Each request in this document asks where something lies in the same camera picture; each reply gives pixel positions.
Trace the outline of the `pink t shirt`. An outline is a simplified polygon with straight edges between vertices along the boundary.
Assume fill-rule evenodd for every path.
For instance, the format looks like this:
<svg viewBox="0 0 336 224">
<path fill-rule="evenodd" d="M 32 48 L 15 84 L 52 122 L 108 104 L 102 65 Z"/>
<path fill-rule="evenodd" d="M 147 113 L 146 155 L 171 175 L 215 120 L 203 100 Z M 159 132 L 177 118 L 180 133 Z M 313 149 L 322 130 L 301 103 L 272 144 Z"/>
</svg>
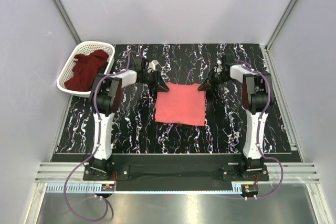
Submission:
<svg viewBox="0 0 336 224">
<path fill-rule="evenodd" d="M 192 85 L 167 83 L 168 92 L 159 92 L 155 103 L 155 121 L 191 126 L 205 125 L 205 92 Z"/>
</svg>

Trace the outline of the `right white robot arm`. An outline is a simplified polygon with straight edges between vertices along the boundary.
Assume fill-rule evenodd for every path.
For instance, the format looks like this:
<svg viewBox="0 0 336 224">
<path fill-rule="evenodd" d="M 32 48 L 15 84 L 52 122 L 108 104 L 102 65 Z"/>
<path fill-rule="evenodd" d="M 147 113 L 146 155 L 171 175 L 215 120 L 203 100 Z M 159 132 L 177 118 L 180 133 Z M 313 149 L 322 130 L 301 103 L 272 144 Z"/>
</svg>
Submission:
<svg viewBox="0 0 336 224">
<path fill-rule="evenodd" d="M 232 172 L 244 180 L 256 179 L 264 167 L 262 150 L 268 109 L 274 99 L 272 77 L 248 63 L 224 55 L 217 61 L 198 91 L 212 91 L 227 81 L 238 81 L 242 88 L 242 107 L 247 116 L 247 130 L 242 158 Z"/>
</svg>

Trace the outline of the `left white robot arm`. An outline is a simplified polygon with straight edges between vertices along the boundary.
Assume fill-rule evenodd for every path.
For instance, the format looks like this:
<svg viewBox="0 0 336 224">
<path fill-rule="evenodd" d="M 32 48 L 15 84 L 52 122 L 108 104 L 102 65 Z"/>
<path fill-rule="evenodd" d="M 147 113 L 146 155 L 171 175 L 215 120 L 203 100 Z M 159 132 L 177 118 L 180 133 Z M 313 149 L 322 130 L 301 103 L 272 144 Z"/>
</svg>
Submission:
<svg viewBox="0 0 336 224">
<path fill-rule="evenodd" d="M 111 132 L 115 113 L 118 111 L 123 88 L 142 83 L 151 91 L 168 92 L 160 64 L 139 56 L 125 69 L 113 74 L 97 74 L 90 95 L 94 118 L 94 142 L 85 174 L 107 180 L 115 175 L 113 171 Z"/>
</svg>

